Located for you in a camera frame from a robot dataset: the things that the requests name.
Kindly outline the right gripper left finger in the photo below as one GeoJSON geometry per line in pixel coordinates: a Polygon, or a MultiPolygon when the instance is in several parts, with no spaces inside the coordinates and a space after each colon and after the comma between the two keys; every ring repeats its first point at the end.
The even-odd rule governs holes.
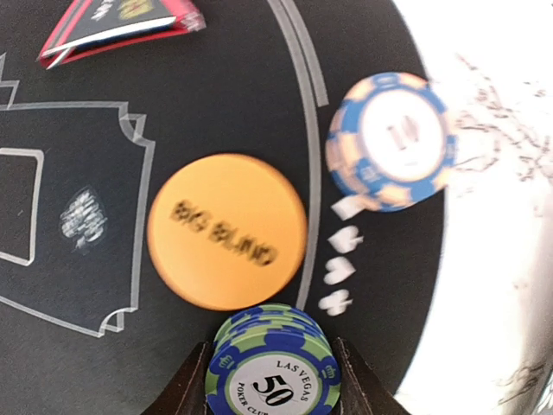
{"type": "Polygon", "coordinates": [[[212,356],[212,343],[199,342],[142,415],[213,414],[205,393],[205,378],[212,356]]]}

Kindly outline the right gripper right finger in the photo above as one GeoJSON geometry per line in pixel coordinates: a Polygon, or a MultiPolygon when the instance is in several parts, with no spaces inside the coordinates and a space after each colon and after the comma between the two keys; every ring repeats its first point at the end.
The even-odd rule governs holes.
{"type": "Polygon", "coordinates": [[[332,414],[410,415],[385,389],[352,342],[336,337],[332,348],[341,370],[340,398],[332,414]]]}

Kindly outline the orange big blind button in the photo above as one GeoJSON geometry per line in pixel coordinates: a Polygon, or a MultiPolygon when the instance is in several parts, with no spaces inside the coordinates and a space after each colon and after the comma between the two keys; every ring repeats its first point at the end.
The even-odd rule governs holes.
{"type": "Polygon", "coordinates": [[[160,188],[148,219],[149,255],[178,296],[239,310],[282,290],[302,264],[307,217],[289,180],[240,154],[194,161],[160,188]]]}

